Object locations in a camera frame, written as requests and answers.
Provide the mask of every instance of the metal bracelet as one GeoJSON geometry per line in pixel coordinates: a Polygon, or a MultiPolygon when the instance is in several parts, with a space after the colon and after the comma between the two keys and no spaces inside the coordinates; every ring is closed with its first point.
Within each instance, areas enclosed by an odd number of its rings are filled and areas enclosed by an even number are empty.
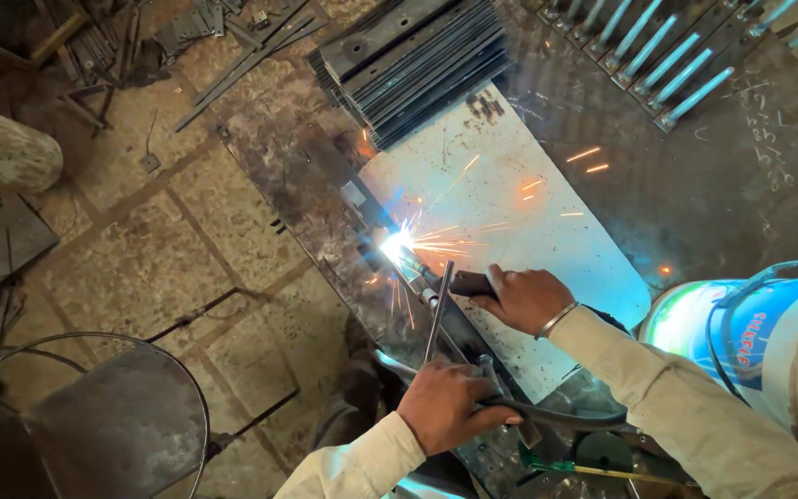
{"type": "Polygon", "coordinates": [[[535,335],[535,341],[538,341],[539,339],[545,337],[547,333],[550,332],[550,329],[552,329],[553,326],[556,325],[556,323],[561,321],[562,318],[565,317],[569,312],[575,310],[580,304],[581,302],[572,303],[571,305],[565,307],[565,309],[563,309],[562,312],[559,312],[559,314],[556,317],[553,317],[553,319],[549,323],[544,324],[541,330],[538,331],[538,334],[535,335]]]}

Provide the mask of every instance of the bright welding light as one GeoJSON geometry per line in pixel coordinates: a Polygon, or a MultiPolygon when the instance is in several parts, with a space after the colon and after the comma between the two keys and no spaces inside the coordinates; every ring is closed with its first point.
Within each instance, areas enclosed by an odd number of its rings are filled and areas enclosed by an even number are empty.
{"type": "Polygon", "coordinates": [[[387,240],[381,244],[381,251],[391,262],[399,264],[402,262],[403,248],[411,251],[413,246],[414,239],[411,237],[411,231],[404,226],[399,232],[394,232],[387,237],[387,240]]]}

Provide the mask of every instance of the white bucket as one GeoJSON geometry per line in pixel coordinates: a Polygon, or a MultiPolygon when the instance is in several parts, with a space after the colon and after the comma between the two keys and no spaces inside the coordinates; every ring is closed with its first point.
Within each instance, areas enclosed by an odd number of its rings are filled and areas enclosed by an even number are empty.
{"type": "Polygon", "coordinates": [[[797,266],[671,289],[652,307],[640,338],[695,361],[798,441],[798,279],[775,278],[797,266]]]}

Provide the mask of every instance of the white metal sheet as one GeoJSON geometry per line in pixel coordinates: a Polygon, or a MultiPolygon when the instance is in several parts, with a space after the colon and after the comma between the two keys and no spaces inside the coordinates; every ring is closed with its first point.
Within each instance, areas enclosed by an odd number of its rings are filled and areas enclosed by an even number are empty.
{"type": "MultiPolygon", "coordinates": [[[[646,284],[497,88],[489,84],[477,96],[375,156],[360,173],[365,184],[397,223],[419,220],[417,235],[458,225],[437,235],[463,234],[447,239],[487,244],[459,246],[469,253],[451,256],[459,270],[484,272],[491,263],[504,270],[547,269],[581,302],[628,328],[638,324],[650,306],[646,284]]],[[[437,273],[449,259],[418,254],[437,273]]],[[[471,309],[464,298],[456,300],[532,401],[558,387],[575,366],[548,340],[536,343],[471,309]]]]}

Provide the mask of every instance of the beige sleeve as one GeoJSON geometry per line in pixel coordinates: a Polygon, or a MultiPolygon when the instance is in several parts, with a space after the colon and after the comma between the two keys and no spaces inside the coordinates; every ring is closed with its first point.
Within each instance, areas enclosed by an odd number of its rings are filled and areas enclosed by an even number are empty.
{"type": "Polygon", "coordinates": [[[579,306],[550,341],[603,380],[627,420],[712,497],[798,497],[798,444],[689,359],[643,345],[579,306]]]}
{"type": "Polygon", "coordinates": [[[353,443],[307,456],[276,499],[379,499],[425,459],[408,425],[393,412],[353,443]]]}

